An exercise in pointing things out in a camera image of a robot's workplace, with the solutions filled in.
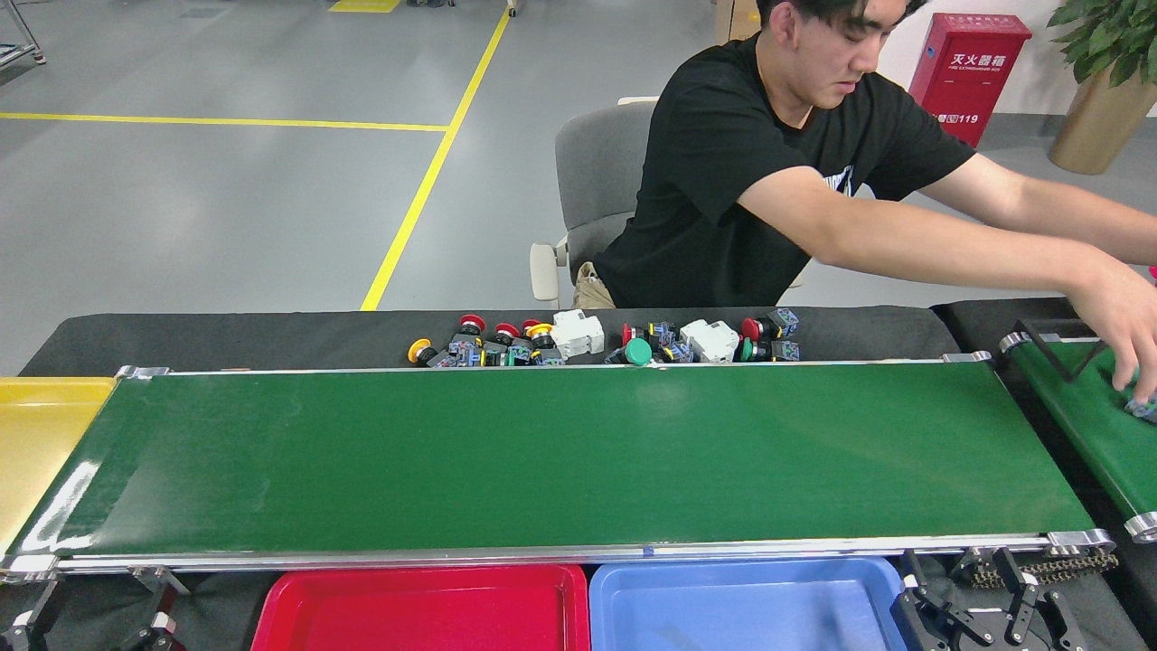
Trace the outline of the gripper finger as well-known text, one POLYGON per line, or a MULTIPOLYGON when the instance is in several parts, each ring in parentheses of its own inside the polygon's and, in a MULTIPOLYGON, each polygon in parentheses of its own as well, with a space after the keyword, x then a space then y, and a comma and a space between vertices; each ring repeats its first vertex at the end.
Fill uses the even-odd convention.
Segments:
POLYGON ((1001 650, 1084 650, 1086 636, 1075 614, 1057 590, 1046 590, 1032 574, 1020 571, 1011 552, 995 552, 994 565, 1005 589, 1010 606, 997 622, 1001 650))
POLYGON ((178 595, 178 589, 160 589, 149 600, 146 621, 120 639, 118 650, 185 650, 171 617, 178 595))
POLYGON ((981 643, 975 619, 933 593, 914 552, 902 553, 904 589, 891 606, 896 626, 909 650, 963 650, 966 639, 981 643))
POLYGON ((3 650, 49 650, 47 634, 61 614, 61 582, 16 586, 12 617, 3 617, 3 650))

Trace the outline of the person's right hand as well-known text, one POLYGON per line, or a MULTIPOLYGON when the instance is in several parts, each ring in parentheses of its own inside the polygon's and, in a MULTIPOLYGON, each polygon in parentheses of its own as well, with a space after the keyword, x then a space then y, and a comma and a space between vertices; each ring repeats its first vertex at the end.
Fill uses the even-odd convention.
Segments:
POLYGON ((1135 271, 1108 256, 1081 260, 1064 291, 1075 312, 1115 354, 1112 386, 1133 385, 1145 404, 1156 387, 1156 291, 1135 271))

